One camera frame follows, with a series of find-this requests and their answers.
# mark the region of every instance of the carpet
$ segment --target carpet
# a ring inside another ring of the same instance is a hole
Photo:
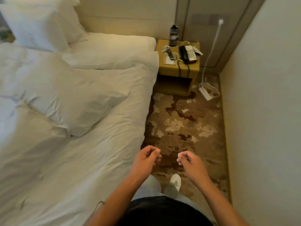
[[[219,87],[217,76],[206,76],[206,81]],[[161,186],[164,188],[169,183],[172,174],[179,174],[182,179],[180,193],[193,200],[210,220],[215,221],[203,195],[187,179],[176,160],[178,153],[186,150],[200,156],[212,182],[229,200],[221,98],[206,101],[198,91],[198,83],[193,85],[188,97],[153,94],[142,147],[147,145],[161,149],[162,160],[152,172]]]

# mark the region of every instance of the leg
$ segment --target leg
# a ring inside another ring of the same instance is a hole
[[[141,187],[137,190],[134,197],[132,198],[132,201],[143,197],[163,195],[164,194],[161,193],[160,182],[153,175],[150,175],[141,185]]]
[[[174,183],[169,183],[167,187],[164,190],[164,194],[172,199],[175,199],[176,201],[183,202],[187,205],[190,205],[192,208],[200,211],[196,203],[191,201],[188,197],[180,194],[175,186]]]

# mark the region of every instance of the shoe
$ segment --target shoe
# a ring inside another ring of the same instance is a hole
[[[174,174],[174,175],[171,176],[169,182],[174,184],[177,191],[179,192],[179,190],[181,188],[181,177],[178,174]]]

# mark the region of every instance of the shirt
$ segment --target shirt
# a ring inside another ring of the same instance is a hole
[[[190,205],[166,196],[144,197],[131,201],[118,226],[213,226],[204,214]]]

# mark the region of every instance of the yellow bedside table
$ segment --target yellow bedside table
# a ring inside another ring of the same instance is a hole
[[[167,53],[162,52],[165,45],[168,45],[168,40],[158,40],[156,51],[159,53],[159,73],[157,76],[157,81],[154,85],[154,92],[165,93],[179,96],[189,96],[191,92],[192,85],[200,71],[200,57],[197,56],[197,62],[189,64],[190,72],[188,76],[188,67],[183,65],[182,61],[179,61],[181,68],[180,70],[177,65],[167,65],[164,64]],[[197,49],[200,49],[200,44],[198,42],[190,43]],[[179,53],[179,47],[170,48],[171,52]]]

